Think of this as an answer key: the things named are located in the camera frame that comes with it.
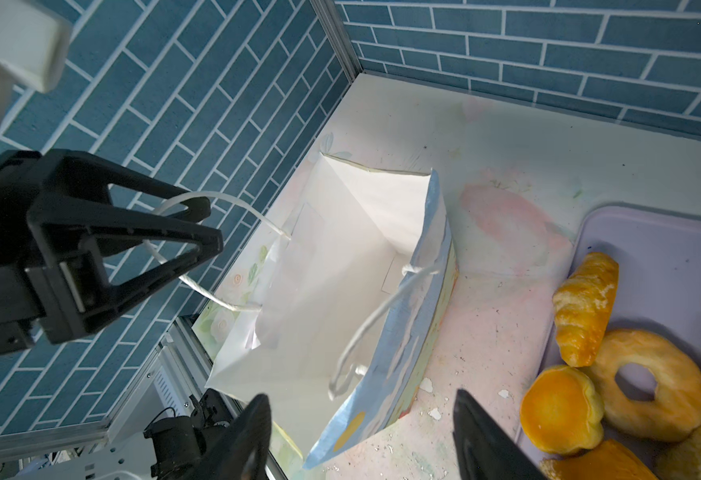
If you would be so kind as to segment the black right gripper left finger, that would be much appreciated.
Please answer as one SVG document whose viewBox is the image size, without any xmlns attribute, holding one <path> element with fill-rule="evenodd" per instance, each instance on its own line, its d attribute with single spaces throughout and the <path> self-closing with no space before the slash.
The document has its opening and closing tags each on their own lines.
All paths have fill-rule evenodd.
<svg viewBox="0 0 701 480">
<path fill-rule="evenodd" d="M 266 479 L 270 455 L 272 410 L 264 394 L 254 396 L 236 416 L 226 409 L 222 396 L 206 393 L 200 413 L 192 414 L 200 428 L 202 456 L 186 479 Z"/>
</svg>

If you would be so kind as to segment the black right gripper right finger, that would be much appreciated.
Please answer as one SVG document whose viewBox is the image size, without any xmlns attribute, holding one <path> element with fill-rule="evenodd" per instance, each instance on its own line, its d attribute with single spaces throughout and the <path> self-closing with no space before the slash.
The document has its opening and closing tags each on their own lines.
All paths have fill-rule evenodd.
<svg viewBox="0 0 701 480">
<path fill-rule="evenodd" d="M 462 480 L 545 480 L 468 391 L 457 390 L 452 418 Z"/>
</svg>

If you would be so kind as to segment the white paper gift bag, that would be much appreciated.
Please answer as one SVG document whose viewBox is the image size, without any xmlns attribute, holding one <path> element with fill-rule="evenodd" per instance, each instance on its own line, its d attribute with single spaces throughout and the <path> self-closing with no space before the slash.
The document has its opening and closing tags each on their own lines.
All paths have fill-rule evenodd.
<svg viewBox="0 0 701 480">
<path fill-rule="evenodd" d="M 408 414 L 457 267 L 435 171 L 330 154 L 312 166 L 248 298 L 214 354 L 209 388 L 266 394 L 274 423 L 316 468 Z"/>
</svg>

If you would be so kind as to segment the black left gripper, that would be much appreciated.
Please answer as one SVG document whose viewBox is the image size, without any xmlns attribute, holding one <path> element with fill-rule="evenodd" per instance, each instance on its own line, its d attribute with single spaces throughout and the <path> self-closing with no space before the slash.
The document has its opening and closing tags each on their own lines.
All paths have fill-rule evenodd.
<svg viewBox="0 0 701 480">
<path fill-rule="evenodd" d="M 50 172 L 50 185 L 72 197 L 36 199 Z M 138 194 L 184 193 L 88 152 L 2 154 L 0 355 L 34 348 L 36 327 L 49 344 L 94 335 L 222 252 L 222 234 L 202 223 L 208 198 L 164 214 L 124 209 Z"/>
</svg>

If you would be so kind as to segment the golden croissant bread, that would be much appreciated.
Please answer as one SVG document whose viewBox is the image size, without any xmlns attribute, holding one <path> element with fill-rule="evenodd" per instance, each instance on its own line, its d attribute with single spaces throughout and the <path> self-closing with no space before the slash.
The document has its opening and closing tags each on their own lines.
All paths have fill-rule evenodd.
<svg viewBox="0 0 701 480">
<path fill-rule="evenodd" d="M 604 253 L 588 253 L 552 296 L 555 341 L 570 367 L 590 366 L 600 348 L 618 288 L 619 265 Z"/>
</svg>

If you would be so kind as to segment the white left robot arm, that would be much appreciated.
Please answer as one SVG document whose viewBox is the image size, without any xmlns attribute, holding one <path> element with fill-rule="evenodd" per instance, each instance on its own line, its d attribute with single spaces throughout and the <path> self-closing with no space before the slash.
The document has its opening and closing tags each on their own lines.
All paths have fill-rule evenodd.
<svg viewBox="0 0 701 480">
<path fill-rule="evenodd" d="M 0 1 L 0 124 L 12 88 L 62 77 L 72 26 L 32 1 Z M 0 156 L 0 356 L 96 334 L 212 259 L 210 200 L 92 154 Z"/>
</svg>

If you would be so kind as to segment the long brown pastry bread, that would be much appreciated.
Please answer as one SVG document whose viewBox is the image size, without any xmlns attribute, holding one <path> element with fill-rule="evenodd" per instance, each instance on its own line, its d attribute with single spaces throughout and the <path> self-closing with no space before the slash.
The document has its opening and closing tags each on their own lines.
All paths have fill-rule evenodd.
<svg viewBox="0 0 701 480">
<path fill-rule="evenodd" d="M 638 457 L 615 440 L 605 440 L 582 456 L 543 460 L 539 469 L 554 480 L 657 480 Z"/>
</svg>

